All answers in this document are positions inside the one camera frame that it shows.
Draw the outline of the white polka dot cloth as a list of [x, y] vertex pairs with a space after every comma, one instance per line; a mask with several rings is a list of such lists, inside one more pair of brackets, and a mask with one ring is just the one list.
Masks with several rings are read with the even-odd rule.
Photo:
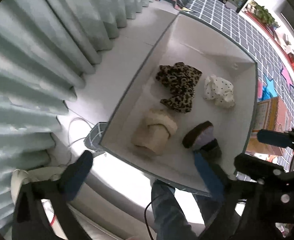
[[204, 81], [205, 100], [213, 101], [222, 108], [232, 108], [235, 105], [234, 85], [222, 77], [215, 75], [207, 76]]

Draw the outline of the grey grid play mat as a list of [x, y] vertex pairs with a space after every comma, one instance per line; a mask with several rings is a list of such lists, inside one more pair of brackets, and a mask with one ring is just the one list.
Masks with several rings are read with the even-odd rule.
[[264, 75], [274, 79], [275, 90], [289, 110], [294, 128], [294, 88], [287, 87], [281, 75], [285, 66], [267, 39], [250, 22], [228, 9], [218, 0], [176, 0], [179, 6], [188, 9], [187, 15], [225, 34], [240, 45], [258, 63], [258, 77], [265, 83]]

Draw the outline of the pink patterned cardboard box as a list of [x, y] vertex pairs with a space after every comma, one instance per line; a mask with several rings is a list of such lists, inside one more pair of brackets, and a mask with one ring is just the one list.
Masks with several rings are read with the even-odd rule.
[[258, 141], [257, 133], [261, 129], [275, 132], [288, 131], [292, 116], [284, 101], [278, 96], [257, 103], [255, 121], [246, 148], [251, 155], [255, 153], [283, 156], [284, 148], [263, 144]]

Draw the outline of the white round base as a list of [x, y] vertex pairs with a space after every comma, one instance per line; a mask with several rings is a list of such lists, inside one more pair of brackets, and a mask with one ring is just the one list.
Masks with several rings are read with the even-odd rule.
[[23, 183], [38, 182], [50, 180], [53, 178], [60, 178], [64, 168], [62, 167], [42, 167], [35, 170], [25, 171], [16, 169], [12, 172], [11, 177], [11, 197], [14, 205], [18, 198], [20, 188]]

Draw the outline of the pink star mat patch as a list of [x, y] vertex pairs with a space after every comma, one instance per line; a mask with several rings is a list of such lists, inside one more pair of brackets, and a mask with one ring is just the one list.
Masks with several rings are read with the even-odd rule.
[[281, 75], [282, 77], [285, 79], [285, 82], [287, 84], [287, 87], [290, 88], [294, 88], [294, 84], [293, 84], [293, 81], [291, 79], [291, 76], [287, 70], [287, 68], [285, 66], [282, 67], [282, 70], [281, 70]]

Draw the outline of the potted green plant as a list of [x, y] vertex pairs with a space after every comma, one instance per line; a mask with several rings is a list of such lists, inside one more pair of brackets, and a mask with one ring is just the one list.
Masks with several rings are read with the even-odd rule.
[[261, 22], [261, 24], [264, 24], [267, 27], [277, 29], [279, 28], [279, 24], [276, 22], [275, 18], [270, 14], [268, 9], [265, 8], [265, 6], [261, 6], [257, 4], [255, 1], [251, 0], [247, 6], [247, 11], [251, 12], [255, 18]]

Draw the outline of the blue star mat patch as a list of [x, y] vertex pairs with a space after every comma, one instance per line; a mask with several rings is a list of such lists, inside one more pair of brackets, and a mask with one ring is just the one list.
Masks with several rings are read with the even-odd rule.
[[266, 75], [264, 75], [264, 78], [266, 85], [263, 86], [261, 100], [264, 101], [278, 97], [278, 93], [275, 90], [274, 79], [269, 79]]

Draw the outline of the white storage box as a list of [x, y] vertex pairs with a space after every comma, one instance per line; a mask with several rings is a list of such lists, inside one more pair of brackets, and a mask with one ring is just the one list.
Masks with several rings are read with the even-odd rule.
[[223, 171], [245, 152], [257, 105], [257, 63], [206, 22], [178, 14], [149, 52], [112, 114], [101, 146], [180, 190], [208, 194], [183, 137], [209, 124]]

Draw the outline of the leopard print cloth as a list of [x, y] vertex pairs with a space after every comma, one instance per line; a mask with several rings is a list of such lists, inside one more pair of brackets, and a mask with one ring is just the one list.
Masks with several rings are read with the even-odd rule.
[[191, 112], [195, 87], [201, 76], [200, 70], [183, 62], [173, 66], [160, 65], [155, 79], [168, 88], [171, 94], [168, 99], [161, 99], [160, 103], [178, 113]]

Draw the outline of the beige fleece slipper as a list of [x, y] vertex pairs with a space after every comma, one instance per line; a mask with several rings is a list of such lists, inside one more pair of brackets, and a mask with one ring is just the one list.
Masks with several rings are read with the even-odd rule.
[[131, 143], [152, 155], [162, 155], [167, 141], [177, 129], [177, 123], [166, 110], [150, 109], [133, 133]]

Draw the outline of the person's jeans leg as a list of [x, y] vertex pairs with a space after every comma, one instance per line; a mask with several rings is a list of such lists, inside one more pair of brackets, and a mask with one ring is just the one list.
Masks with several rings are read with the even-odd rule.
[[[151, 199], [154, 200], [152, 211], [157, 239], [198, 239], [198, 235], [192, 230], [183, 210], [175, 196], [175, 188], [160, 180], [152, 183]], [[205, 225], [219, 210], [221, 204], [211, 197], [193, 194], [199, 207]]]

